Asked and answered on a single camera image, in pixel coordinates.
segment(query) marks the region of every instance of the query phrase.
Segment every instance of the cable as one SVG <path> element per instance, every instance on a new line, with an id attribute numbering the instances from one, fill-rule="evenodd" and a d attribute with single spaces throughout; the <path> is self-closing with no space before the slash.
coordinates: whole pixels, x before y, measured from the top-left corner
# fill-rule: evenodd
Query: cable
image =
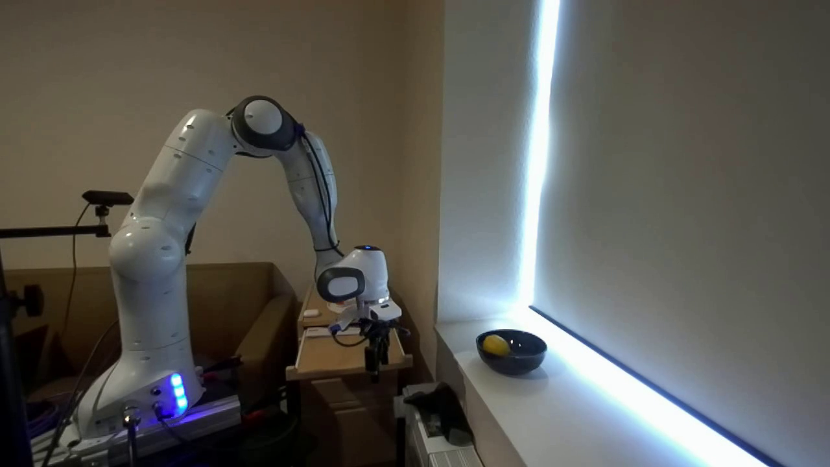
<path id="1" fill-rule="evenodd" d="M 82 210 L 82 214 L 76 218 L 76 225 L 73 225 L 73 228 L 82 225 L 82 221 L 84 221 L 84 214 L 86 214 L 89 208 L 92 208 L 92 204 L 86 203 L 84 210 Z M 76 296 L 76 280 L 79 280 L 79 232 L 73 232 L 73 271 L 70 271 L 69 300 L 65 300 L 65 309 L 64 309 L 61 335 L 69 335 L 69 322 L 70 322 L 70 309 L 73 309 L 73 296 Z"/>
<path id="2" fill-rule="evenodd" d="M 332 204 L 331 179 L 327 179 L 327 174 L 325 174 L 322 165 L 319 165 L 319 152 L 318 152 L 313 136 L 307 135 L 307 127 L 298 125 L 298 132 L 302 132 L 302 143 L 307 144 L 307 152 L 314 155 L 314 158 L 313 158 L 314 174 L 318 174 L 318 179 L 322 179 L 322 193 L 319 193 L 319 196 L 322 196 L 322 204 L 325 204 L 331 243 L 332 243 L 332 248 L 335 248 L 341 256 L 346 256 L 346 254 L 341 252 L 341 243 L 332 238 L 335 204 Z"/>

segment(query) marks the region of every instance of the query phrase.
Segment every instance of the black bowl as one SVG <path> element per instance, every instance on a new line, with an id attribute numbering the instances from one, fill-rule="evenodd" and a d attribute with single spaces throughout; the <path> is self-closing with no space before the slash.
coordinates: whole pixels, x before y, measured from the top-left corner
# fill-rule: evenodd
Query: black bowl
<path id="1" fill-rule="evenodd" d="M 489 335 L 501 335 L 512 345 L 512 353 L 510 356 L 497 356 L 497 353 L 484 350 L 484 343 L 485 343 Z M 545 339 L 541 339 L 533 332 L 521 332 L 521 328 L 490 328 L 490 332 L 484 332 L 476 339 L 476 348 L 479 348 L 479 356 L 484 356 L 484 360 L 493 371 L 506 372 L 506 376 L 521 376 L 521 372 L 529 372 L 529 371 L 541 367 L 542 360 L 545 360 L 545 353 L 549 353 L 549 343 Z"/>

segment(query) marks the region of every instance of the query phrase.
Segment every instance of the window sill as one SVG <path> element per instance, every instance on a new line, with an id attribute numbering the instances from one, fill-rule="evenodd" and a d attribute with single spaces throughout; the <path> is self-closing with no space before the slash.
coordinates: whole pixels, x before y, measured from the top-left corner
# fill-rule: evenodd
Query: window sill
<path id="1" fill-rule="evenodd" d="M 533 376 L 490 371 L 476 336 L 485 328 L 533 328 L 549 339 L 549 357 Z M 555 353 L 552 324 L 524 312 L 498 322 L 440 322 L 440 379 L 466 405 L 485 465 L 694 465 L 668 437 L 568 367 Z"/>

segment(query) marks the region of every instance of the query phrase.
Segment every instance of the light strip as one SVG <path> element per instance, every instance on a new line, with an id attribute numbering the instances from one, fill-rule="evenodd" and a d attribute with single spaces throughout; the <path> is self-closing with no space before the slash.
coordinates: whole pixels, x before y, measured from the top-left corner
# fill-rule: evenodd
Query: light strip
<path id="1" fill-rule="evenodd" d="M 529 113 L 529 144 L 528 144 L 528 169 L 524 169 L 524 218 L 521 218 L 521 248 L 519 248 L 519 304 L 521 309 L 534 300 L 534 278 L 537 278 L 537 243 L 541 243 L 541 204 L 549 179 L 550 160 L 550 95 L 552 95 L 552 68 L 555 68 L 555 39 L 560 20 L 560 0 L 537 1 L 537 26 L 534 26 L 534 62 L 533 62 L 533 113 Z M 683 406 L 677 406 L 665 393 L 655 392 L 645 382 L 625 372 L 621 366 L 580 343 L 574 335 L 560 326 L 545 326 L 549 345 L 559 357 L 567 360 L 584 382 L 600 388 L 604 396 L 634 411 L 655 433 L 683 446 L 695 462 L 703 465 L 763 465 L 742 446 L 733 444 L 726 435 L 702 423 Z"/>
<path id="2" fill-rule="evenodd" d="M 521 213 L 521 245 L 519 245 L 519 304 L 533 304 L 537 278 L 537 240 L 541 240 L 541 208 L 549 179 L 550 158 L 550 84 L 555 64 L 555 36 L 560 17 L 560 0 L 541 0 L 533 55 L 533 113 L 528 135 L 524 165 L 524 213 Z"/>
<path id="3" fill-rule="evenodd" d="M 545 326 L 545 332 L 541 335 L 550 345 L 550 353 L 555 353 L 580 379 L 591 383 L 617 406 L 629 409 L 657 435 L 689 452 L 695 465 L 763 465 L 750 452 L 744 452 L 712 424 L 702 423 L 695 415 L 677 406 L 657 388 L 634 379 L 617 362 L 607 360 L 559 324 Z"/>

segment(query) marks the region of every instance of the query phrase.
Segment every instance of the white surface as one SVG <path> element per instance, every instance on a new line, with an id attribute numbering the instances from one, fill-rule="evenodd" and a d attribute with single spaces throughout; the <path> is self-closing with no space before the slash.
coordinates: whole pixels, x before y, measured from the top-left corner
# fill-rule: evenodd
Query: white surface
<path id="1" fill-rule="evenodd" d="M 480 396 L 524 465 L 699 465 L 689 452 L 584 382 L 559 357 L 552 345 L 542 367 L 533 376 L 512 379 L 490 371 L 476 350 L 476 336 L 493 326 L 533 328 L 550 345 L 555 343 L 552 324 L 534 313 L 517 322 L 440 324 L 440 335 L 466 376 L 466 388 Z"/>

